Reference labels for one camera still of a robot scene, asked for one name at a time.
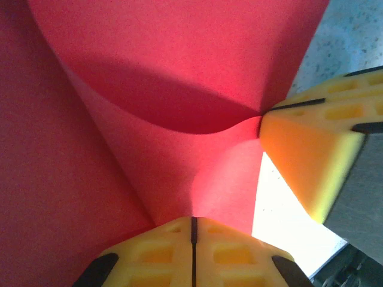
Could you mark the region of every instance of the speckled countertop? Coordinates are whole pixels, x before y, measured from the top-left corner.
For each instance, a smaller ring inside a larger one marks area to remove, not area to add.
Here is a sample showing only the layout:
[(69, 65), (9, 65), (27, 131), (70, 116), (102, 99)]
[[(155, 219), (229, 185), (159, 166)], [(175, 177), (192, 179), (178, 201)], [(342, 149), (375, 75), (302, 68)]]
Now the speckled countertop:
[[(383, 1), (331, 0), (288, 96), (334, 76), (381, 65)], [(290, 252), (309, 277), (345, 244), (307, 215), (266, 154), (253, 236)]]

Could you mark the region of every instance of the floor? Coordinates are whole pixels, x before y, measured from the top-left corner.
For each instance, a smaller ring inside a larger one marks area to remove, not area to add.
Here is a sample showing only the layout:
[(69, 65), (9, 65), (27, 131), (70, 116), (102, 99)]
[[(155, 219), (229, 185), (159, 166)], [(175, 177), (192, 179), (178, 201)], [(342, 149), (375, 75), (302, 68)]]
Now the floor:
[[(337, 75), (381, 65), (383, 1), (331, 0), (288, 97)], [(266, 154), (253, 236), (291, 253), (308, 277), (346, 243), (306, 214)]]

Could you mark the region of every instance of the red paper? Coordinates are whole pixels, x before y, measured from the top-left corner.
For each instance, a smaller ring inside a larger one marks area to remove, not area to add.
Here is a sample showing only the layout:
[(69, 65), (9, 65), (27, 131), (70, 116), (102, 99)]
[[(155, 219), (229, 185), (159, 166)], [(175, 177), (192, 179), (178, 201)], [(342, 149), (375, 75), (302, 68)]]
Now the red paper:
[(26, 3), (1, 4), (0, 282), (70, 286), (103, 248), (183, 215), (250, 233), (260, 116), (326, 3), (30, 5), (70, 82)]

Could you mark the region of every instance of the gray panel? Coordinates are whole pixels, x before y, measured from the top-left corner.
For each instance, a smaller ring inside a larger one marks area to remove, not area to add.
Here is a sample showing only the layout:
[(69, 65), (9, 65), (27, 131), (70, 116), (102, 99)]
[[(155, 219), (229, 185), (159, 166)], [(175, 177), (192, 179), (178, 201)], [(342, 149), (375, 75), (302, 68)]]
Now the gray panel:
[(383, 264), (383, 123), (352, 130), (364, 144), (324, 225)]

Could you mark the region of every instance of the white speckled surface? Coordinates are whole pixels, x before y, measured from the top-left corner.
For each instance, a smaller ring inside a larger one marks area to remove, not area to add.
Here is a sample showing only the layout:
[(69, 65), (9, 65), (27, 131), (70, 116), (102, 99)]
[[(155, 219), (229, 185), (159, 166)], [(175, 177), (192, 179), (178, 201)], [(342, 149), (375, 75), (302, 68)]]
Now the white speckled surface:
[[(288, 97), (334, 76), (381, 65), (383, 1), (331, 0)], [(253, 236), (291, 253), (309, 277), (346, 243), (307, 215), (266, 154)]]

